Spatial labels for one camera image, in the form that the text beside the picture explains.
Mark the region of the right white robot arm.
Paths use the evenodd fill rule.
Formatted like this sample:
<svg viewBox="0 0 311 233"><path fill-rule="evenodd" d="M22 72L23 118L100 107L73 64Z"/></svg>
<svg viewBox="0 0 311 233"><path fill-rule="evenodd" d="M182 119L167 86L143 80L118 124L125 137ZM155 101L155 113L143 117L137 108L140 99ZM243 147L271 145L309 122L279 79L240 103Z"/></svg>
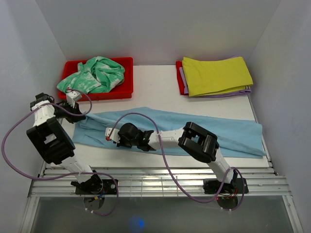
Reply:
<svg viewBox="0 0 311 233"><path fill-rule="evenodd" d="M178 130L161 132L142 131L132 123L125 123L114 130L112 140L117 147L136 147L144 152L181 148L195 160L207 164L216 175L216 180L205 184L209 193L215 193L219 187L222 194L237 191L237 172L229 169L217 136L193 122Z"/></svg>

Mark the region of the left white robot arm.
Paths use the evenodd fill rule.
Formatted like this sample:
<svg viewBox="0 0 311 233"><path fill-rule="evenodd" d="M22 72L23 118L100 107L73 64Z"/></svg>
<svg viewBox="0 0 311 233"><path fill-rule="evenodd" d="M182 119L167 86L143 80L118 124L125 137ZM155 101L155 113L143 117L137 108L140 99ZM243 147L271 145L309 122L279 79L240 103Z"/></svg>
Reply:
<svg viewBox="0 0 311 233"><path fill-rule="evenodd" d="M59 103L55 103L48 94L36 95L35 101L30 103L35 122L26 134L46 163L60 165L74 173L76 181L71 185L87 194L99 194L104 188L103 181L89 165L74 155L75 145L58 121L64 118L69 123L76 123L86 119L77 103L81 98L81 93L74 90L70 90L66 100Z"/></svg>

